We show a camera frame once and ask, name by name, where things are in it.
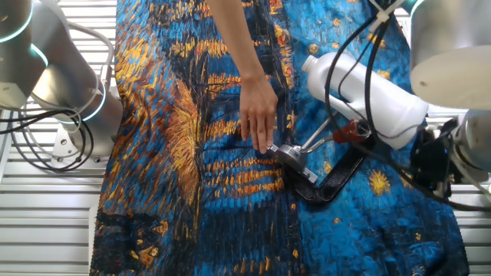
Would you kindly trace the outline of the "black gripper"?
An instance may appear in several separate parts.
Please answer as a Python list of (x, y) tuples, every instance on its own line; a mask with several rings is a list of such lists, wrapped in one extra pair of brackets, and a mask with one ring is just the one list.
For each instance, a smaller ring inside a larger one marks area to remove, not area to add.
[(440, 133), (429, 127), (418, 128), (411, 148), (410, 166), (414, 178), (437, 196), (449, 198), (452, 194), (450, 177), (456, 172), (451, 160), (453, 152), (452, 132), (459, 126), (452, 118), (437, 127)]

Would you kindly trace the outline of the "bare right hand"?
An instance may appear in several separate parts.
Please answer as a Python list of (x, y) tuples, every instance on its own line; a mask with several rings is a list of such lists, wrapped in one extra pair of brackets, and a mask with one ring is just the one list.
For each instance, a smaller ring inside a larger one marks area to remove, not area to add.
[(242, 139), (252, 139), (252, 146), (266, 153), (273, 142), (278, 97), (265, 76), (241, 78), (240, 117)]

